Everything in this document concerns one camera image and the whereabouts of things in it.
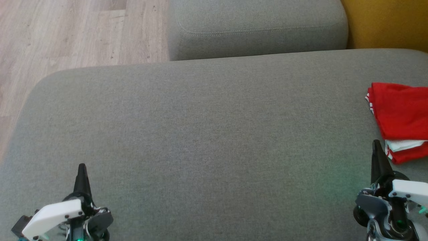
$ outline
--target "red and white garment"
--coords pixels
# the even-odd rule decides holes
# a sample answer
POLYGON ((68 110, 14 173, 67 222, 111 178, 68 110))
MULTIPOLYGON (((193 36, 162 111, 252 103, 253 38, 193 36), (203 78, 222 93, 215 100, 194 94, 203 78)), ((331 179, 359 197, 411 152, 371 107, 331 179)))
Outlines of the red and white garment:
POLYGON ((394 164, 428 156, 428 87, 372 83, 366 100, 394 164))

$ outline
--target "white plastic robot part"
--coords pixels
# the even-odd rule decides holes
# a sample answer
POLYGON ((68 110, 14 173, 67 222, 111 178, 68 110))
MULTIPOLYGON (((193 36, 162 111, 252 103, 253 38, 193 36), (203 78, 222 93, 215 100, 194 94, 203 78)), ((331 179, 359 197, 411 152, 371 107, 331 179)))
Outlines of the white plastic robot part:
POLYGON ((33 216, 22 230, 22 234, 28 240, 32 240, 33 237, 43 235, 68 218, 81 215, 83 215, 82 203, 78 199, 50 204, 44 206, 33 216))
POLYGON ((389 197, 407 198, 419 205, 428 207, 428 183, 395 179, 389 197))

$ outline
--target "gray ottoman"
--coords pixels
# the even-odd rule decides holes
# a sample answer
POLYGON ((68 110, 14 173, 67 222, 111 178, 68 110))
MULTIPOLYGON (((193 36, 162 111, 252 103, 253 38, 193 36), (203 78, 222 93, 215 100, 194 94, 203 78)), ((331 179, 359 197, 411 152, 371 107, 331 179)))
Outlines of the gray ottoman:
MULTIPOLYGON (((0 165, 1 240, 69 194, 81 162, 112 241, 364 240, 352 210, 380 138, 367 87, 427 86, 427 66, 422 52, 375 49, 50 75, 0 165)), ((428 159, 394 169, 428 181, 428 159)))
POLYGON ((171 0, 171 60, 345 49, 340 0, 171 0))

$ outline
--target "folded clothing stack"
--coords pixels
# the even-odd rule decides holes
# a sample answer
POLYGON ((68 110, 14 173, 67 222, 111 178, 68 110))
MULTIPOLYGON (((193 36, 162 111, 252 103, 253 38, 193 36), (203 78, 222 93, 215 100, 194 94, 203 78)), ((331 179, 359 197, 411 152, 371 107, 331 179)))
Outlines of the folded clothing stack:
POLYGON ((372 83, 366 99, 394 164, 428 156, 428 87, 372 83))

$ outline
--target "gray cushion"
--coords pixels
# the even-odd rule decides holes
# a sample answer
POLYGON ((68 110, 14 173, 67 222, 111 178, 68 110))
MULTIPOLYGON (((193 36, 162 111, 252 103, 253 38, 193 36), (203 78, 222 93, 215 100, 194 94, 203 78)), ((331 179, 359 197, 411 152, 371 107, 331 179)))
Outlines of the gray cushion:
POLYGON ((345 49, 340 0, 171 0, 171 60, 345 49))
MULTIPOLYGON (((0 236, 87 164, 112 240, 364 240, 373 81, 428 85, 428 54, 344 50, 58 72, 0 166, 0 236)), ((428 160, 396 170, 428 181, 428 160)))

